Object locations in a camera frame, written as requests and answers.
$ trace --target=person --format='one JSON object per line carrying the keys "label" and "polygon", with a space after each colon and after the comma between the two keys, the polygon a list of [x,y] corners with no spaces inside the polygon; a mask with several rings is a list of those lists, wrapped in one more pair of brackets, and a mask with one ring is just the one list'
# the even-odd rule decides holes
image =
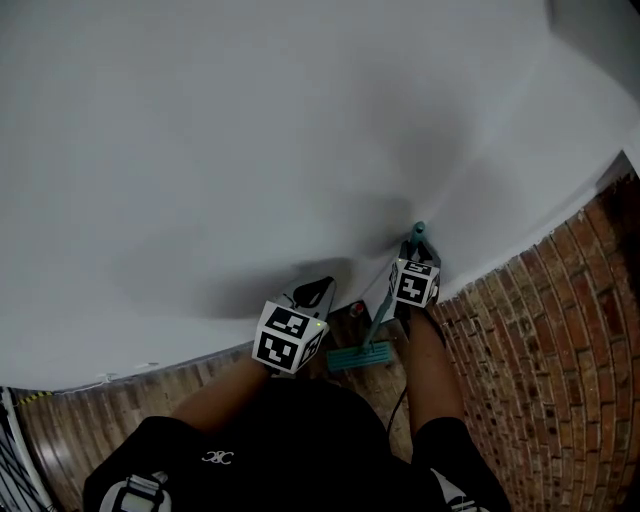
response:
{"label": "person", "polygon": [[270,378],[247,357],[171,417],[145,419],[86,480],[84,510],[101,510],[117,482],[158,472],[180,511],[511,510],[464,424],[439,328],[416,308],[408,352],[411,464],[391,454],[382,422],[356,393],[321,380]]}

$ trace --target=brick wall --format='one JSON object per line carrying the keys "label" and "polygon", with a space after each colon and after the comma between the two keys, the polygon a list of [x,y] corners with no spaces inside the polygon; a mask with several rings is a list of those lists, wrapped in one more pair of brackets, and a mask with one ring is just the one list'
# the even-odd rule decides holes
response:
{"label": "brick wall", "polygon": [[435,307],[469,430],[514,510],[624,500],[640,450],[639,291],[631,172]]}

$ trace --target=teal mop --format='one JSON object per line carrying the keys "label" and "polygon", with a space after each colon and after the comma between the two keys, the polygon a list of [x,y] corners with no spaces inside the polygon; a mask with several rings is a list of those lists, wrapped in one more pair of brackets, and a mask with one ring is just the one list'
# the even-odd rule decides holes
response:
{"label": "teal mop", "polygon": [[[424,229],[424,222],[416,222],[414,224],[408,240],[403,242],[400,246],[398,258],[408,260],[416,253],[424,258],[430,258],[432,260],[437,258],[435,251],[431,249],[431,246],[424,236]],[[381,341],[373,343],[373,337],[378,331],[378,327],[380,327],[380,323],[392,302],[393,296],[391,289],[389,289],[387,291],[387,296],[378,308],[378,312],[373,319],[371,327],[367,331],[367,335],[365,336],[362,345],[327,351],[327,363],[330,372],[359,368],[377,363],[388,363],[392,361],[393,351],[391,342]]]}

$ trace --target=mop head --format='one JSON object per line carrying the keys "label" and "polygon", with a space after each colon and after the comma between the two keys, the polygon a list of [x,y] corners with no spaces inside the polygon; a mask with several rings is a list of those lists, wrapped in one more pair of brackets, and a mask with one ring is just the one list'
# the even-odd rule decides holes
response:
{"label": "mop head", "polygon": [[362,346],[339,348],[327,352],[327,366],[330,372],[338,372],[349,368],[359,368],[377,363],[388,363],[393,360],[391,343],[382,341],[371,343],[367,348]]}

